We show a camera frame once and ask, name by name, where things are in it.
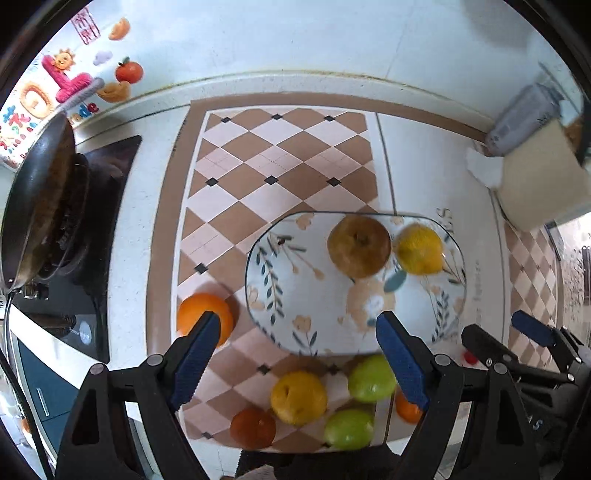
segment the orange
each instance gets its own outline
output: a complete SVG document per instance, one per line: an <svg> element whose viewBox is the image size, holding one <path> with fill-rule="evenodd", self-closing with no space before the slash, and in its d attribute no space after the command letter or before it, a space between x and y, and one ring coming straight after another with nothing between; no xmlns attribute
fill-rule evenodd
<svg viewBox="0 0 591 480"><path fill-rule="evenodd" d="M248 407L237 413L230 424L230 437L245 450L270 447L275 433L275 419L256 407Z"/></svg>
<svg viewBox="0 0 591 480"><path fill-rule="evenodd" d="M400 389L396 392L394 401L396 403L396 413L400 418L409 423L418 423L421 420L423 411L414 403L410 403Z"/></svg>
<svg viewBox="0 0 591 480"><path fill-rule="evenodd" d="M217 346L223 345L234 330L234 318L228 304L210 293L196 293L183 300L177 312L177 333L188 335L204 312L216 313L220 318L221 331Z"/></svg>

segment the cloud sticker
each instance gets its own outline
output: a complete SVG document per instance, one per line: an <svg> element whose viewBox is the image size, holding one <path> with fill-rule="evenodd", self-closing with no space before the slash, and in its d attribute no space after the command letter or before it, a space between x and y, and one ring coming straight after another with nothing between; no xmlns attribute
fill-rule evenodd
<svg viewBox="0 0 591 480"><path fill-rule="evenodd" d="M113 57L113 52L100 51L95 55L95 59L92 62L94 65L100 65L106 61L109 61Z"/></svg>

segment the cartoon sun sticker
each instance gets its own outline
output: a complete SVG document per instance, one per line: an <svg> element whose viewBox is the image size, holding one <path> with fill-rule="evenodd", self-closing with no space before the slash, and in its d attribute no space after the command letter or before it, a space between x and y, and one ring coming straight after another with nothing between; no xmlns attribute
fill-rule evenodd
<svg viewBox="0 0 591 480"><path fill-rule="evenodd" d="M65 50L60 48L60 52L53 56L51 64L60 70L70 70L70 67L76 64L74 61L75 56L69 48Z"/></svg>

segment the blue gripper pad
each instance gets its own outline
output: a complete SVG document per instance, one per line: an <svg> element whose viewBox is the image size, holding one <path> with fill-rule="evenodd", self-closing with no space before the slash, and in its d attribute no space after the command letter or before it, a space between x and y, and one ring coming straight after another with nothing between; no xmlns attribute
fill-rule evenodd
<svg viewBox="0 0 591 480"><path fill-rule="evenodd" d="M378 316L375 334L404 396L425 411L429 406L424 390L425 375L384 314Z"/></svg>
<svg viewBox="0 0 591 480"><path fill-rule="evenodd" d="M168 400L173 412L188 403L195 393L205 367L212 357L220 338L220 322L217 315L211 315L174 374L173 393Z"/></svg>
<svg viewBox="0 0 591 480"><path fill-rule="evenodd" d="M527 315L522 310L518 310L513 314L511 325L540 346L554 345L552 328L538 322L538 320L531 315Z"/></svg>

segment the red tomato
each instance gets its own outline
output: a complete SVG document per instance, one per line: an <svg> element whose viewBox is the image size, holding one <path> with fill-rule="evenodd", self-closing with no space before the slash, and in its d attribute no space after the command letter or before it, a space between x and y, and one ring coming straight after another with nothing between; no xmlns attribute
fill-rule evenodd
<svg viewBox="0 0 591 480"><path fill-rule="evenodd" d="M118 82L139 82L144 76L144 69L136 61L129 61L129 57L125 57L119 66L115 69L115 78Z"/></svg>

